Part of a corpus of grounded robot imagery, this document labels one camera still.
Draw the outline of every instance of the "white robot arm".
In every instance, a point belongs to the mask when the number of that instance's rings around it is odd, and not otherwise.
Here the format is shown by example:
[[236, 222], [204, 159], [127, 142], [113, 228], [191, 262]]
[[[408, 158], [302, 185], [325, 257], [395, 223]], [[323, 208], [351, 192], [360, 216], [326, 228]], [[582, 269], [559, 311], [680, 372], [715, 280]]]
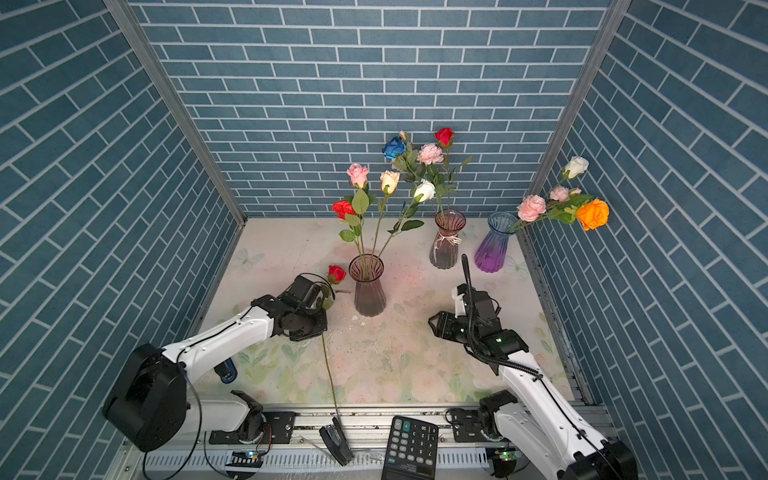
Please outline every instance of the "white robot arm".
[[466, 255], [466, 283], [452, 292], [455, 314], [429, 319], [434, 334], [460, 342], [467, 353], [500, 375], [505, 390], [480, 401], [483, 432], [506, 438], [548, 480], [634, 480], [637, 465], [622, 442], [609, 442], [571, 407], [541, 370], [528, 346], [513, 330], [502, 329], [500, 307], [472, 289]]
[[277, 298], [262, 296], [205, 332], [161, 349], [148, 343], [137, 347], [112, 387], [102, 414], [142, 452], [198, 429], [237, 432], [242, 442], [257, 440], [265, 419], [256, 400], [237, 390], [187, 398], [187, 384], [210, 369], [222, 382], [231, 383], [237, 370], [230, 356], [271, 336], [287, 335], [301, 341], [323, 333], [326, 312], [318, 301], [323, 288], [299, 275]]

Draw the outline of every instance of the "pink rose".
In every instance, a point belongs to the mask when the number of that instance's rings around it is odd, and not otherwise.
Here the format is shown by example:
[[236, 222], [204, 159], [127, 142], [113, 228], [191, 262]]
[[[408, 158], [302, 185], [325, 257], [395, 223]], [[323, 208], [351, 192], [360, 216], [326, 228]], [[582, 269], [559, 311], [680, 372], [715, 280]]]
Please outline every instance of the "pink rose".
[[571, 198], [571, 195], [568, 193], [567, 188], [555, 187], [549, 192], [549, 198], [551, 200], [557, 200], [558, 202], [565, 202], [567, 199]]
[[417, 160], [424, 165], [439, 164], [442, 162], [442, 149], [436, 144], [426, 144], [419, 152]]
[[359, 164], [352, 164], [346, 174], [349, 175], [352, 185], [358, 188], [362, 188], [368, 181], [368, 169]]
[[518, 217], [525, 222], [535, 221], [547, 211], [547, 202], [538, 195], [528, 195], [518, 207]]

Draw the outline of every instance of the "calculator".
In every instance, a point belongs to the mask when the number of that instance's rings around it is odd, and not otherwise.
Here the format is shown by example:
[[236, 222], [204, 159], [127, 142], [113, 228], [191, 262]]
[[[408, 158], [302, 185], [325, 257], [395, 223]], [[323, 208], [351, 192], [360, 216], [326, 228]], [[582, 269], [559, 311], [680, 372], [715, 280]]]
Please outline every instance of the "calculator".
[[396, 416], [389, 431], [382, 480], [433, 480], [437, 463], [437, 425]]

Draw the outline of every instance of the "table surface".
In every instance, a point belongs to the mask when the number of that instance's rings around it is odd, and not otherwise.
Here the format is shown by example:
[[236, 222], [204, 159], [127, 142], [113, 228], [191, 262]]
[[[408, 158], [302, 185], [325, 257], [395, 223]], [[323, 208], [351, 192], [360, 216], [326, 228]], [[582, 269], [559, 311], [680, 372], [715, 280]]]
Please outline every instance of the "table surface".
[[[393, 223], [384, 219], [382, 230]], [[248, 220], [201, 330], [231, 318], [253, 298], [277, 296], [298, 273], [324, 275], [329, 265], [347, 270], [357, 250], [339, 238], [341, 229], [339, 220], [331, 218]], [[372, 245], [375, 228], [368, 224], [366, 230], [371, 237], [366, 235], [366, 245]], [[485, 219], [468, 219], [459, 252], [471, 259], [487, 232]], [[340, 405], [476, 402], [503, 389], [490, 367], [467, 355], [462, 345], [435, 338], [427, 324], [439, 310], [453, 311], [451, 289], [464, 283], [461, 260], [447, 270], [429, 262], [428, 248], [436, 233], [427, 219], [423, 227], [390, 242], [382, 258], [387, 306], [378, 316], [359, 315], [351, 293], [337, 294], [328, 312], [325, 341]], [[552, 382], [572, 399], [517, 239], [510, 239], [506, 263], [497, 273], [471, 265], [473, 286], [488, 291], [501, 305], [502, 326], [517, 331]], [[354, 288], [349, 275], [337, 287]], [[239, 389], [271, 405], [333, 404], [319, 337], [299, 343], [273, 337], [232, 358], [239, 373], [233, 383], [224, 385], [211, 371], [197, 382], [198, 389]]]

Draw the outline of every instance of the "vase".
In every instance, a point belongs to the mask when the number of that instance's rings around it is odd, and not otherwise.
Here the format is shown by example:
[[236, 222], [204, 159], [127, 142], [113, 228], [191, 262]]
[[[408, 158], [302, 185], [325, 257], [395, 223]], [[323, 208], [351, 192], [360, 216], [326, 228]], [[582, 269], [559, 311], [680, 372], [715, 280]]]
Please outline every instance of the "vase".
[[381, 276], [384, 263], [371, 253], [358, 255], [349, 263], [349, 275], [355, 280], [355, 310], [363, 316], [379, 315], [386, 307]]
[[498, 272], [504, 266], [507, 257], [507, 243], [514, 233], [508, 233], [518, 218], [507, 212], [497, 212], [488, 218], [491, 231], [485, 236], [478, 251], [475, 252], [475, 265], [487, 273]]
[[437, 235], [429, 248], [429, 261], [438, 268], [451, 268], [458, 260], [458, 245], [462, 239], [458, 232], [467, 224], [464, 214], [452, 208], [440, 210], [435, 215]]

